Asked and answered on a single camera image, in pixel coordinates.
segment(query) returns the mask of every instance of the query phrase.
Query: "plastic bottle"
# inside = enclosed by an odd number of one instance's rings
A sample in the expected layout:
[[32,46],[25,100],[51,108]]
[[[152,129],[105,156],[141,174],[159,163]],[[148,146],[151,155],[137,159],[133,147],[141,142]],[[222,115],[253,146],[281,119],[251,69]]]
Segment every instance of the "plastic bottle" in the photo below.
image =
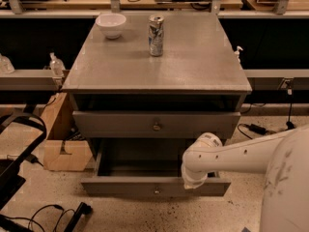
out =
[[54,52],[50,53],[50,58],[51,60],[49,63],[49,67],[54,72],[54,74],[57,76],[64,76],[63,70],[65,70],[66,68],[62,60],[57,58]]
[[2,56],[0,53],[0,72],[1,73],[12,73],[15,71],[9,58]]

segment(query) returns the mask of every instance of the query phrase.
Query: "floor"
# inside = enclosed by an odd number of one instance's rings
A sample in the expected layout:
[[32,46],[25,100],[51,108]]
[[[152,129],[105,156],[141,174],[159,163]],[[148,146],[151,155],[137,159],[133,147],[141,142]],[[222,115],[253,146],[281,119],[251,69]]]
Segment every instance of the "floor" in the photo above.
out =
[[[256,124],[270,131],[284,131],[289,106],[274,104],[246,104],[242,108],[240,124]],[[297,126],[309,123],[309,104],[294,106],[291,121]],[[18,155],[27,142],[26,130],[19,125],[9,126],[0,135],[0,158]],[[252,131],[243,131],[259,137]],[[227,144],[249,140],[238,130]],[[42,162],[43,146],[34,154]],[[57,204],[65,210],[76,209],[80,202],[93,208],[81,217],[74,231],[190,231],[241,232],[259,231],[263,198],[263,174],[220,172],[232,183],[223,197],[195,198],[113,198],[89,197],[80,185],[80,179],[91,177],[92,169],[83,172],[51,172],[39,164],[22,163],[19,174],[26,183],[2,209],[1,214],[14,218],[30,218],[39,208]],[[44,231],[64,231],[72,211],[67,211],[54,230],[61,211],[48,207],[36,216]],[[27,220],[15,222],[28,226]],[[43,231],[33,223],[34,231]]]

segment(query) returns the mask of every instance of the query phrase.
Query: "cabinet top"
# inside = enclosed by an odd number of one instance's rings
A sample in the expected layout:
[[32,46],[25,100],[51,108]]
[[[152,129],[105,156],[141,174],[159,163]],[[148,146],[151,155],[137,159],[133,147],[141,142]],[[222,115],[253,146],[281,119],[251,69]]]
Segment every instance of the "cabinet top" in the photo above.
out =
[[[96,25],[71,67],[72,93],[248,93],[250,84],[215,14],[123,12],[126,28],[106,39]],[[163,55],[149,53],[149,16],[164,16]]]

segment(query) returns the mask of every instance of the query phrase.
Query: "silver can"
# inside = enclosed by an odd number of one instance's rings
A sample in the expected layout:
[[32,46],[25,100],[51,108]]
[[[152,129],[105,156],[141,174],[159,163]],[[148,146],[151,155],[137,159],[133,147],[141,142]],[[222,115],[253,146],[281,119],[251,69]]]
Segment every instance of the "silver can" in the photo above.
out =
[[162,15],[153,14],[149,17],[149,51],[155,57],[163,54],[163,22]]

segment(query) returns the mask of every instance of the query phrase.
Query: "wooden tabletop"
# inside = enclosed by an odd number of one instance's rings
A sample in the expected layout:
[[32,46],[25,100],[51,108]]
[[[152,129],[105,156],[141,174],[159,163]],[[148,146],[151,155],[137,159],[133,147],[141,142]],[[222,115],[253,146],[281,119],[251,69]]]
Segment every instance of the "wooden tabletop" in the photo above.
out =
[[[239,9],[240,0],[221,0],[221,7],[225,9]],[[155,0],[141,0],[128,2],[120,0],[122,9],[186,9],[191,8],[190,3],[164,3],[157,4]],[[25,9],[110,9],[110,0],[48,0],[46,2],[23,2]]]
[[[241,0],[250,9],[256,11],[272,11],[274,3],[272,2],[259,2],[256,0]],[[308,11],[309,0],[290,0],[288,4],[288,11]]]

